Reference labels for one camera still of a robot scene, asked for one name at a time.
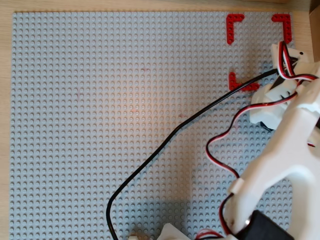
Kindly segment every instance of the black cable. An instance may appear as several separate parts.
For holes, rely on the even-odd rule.
[[[192,115],[191,117],[189,117],[187,120],[185,120],[184,122],[182,122],[181,124],[179,124],[170,134],[169,136],[163,141],[163,143],[151,154],[150,157],[148,157],[147,160],[145,160],[138,168],[137,170],[135,170],[119,187],[118,189],[113,193],[113,195],[110,197],[109,202],[106,206],[106,211],[105,211],[105,217],[106,217],[106,222],[108,224],[110,233],[112,235],[113,240],[119,240],[116,234],[116,231],[114,229],[114,226],[112,224],[111,221],[111,207],[112,207],[112,203],[113,201],[116,199],[116,197],[119,195],[119,193],[130,183],[130,181],[137,176],[158,154],[159,152],[167,145],[168,142],[170,142],[170,140],[176,135],[176,133],[182,129],[184,126],[186,126],[187,124],[189,124],[191,121],[193,121],[194,119],[196,119],[197,117],[199,117],[200,115],[202,115],[203,113],[205,113],[206,111],[208,111],[209,109],[211,109],[212,107],[214,107],[215,105],[219,104],[220,102],[222,102],[223,100],[225,100],[226,98],[230,97],[231,95],[233,95],[234,93],[238,92],[239,90],[243,89],[244,87],[258,81],[261,80],[265,77],[268,77],[270,75],[273,75],[277,73],[277,69],[272,69],[269,70],[267,72],[264,72],[262,74],[260,74],[259,76],[256,76],[254,78],[252,78],[251,80],[241,84],[240,86],[236,87],[235,89],[229,91],[228,93],[226,93],[225,95],[221,96],[220,98],[218,98],[217,100],[215,100],[214,102],[210,103],[209,105],[207,105],[206,107],[202,108],[200,111],[198,111],[197,113],[195,113],[194,115]]]
[[[210,240],[210,239],[223,239],[223,237],[219,237],[219,236],[204,236],[204,237],[200,237],[197,240]]]

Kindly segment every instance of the wooden surface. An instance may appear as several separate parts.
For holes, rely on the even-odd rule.
[[[0,0],[0,239],[9,238],[10,76],[13,12],[288,11],[297,49],[313,58],[310,0],[287,4],[239,0]]]

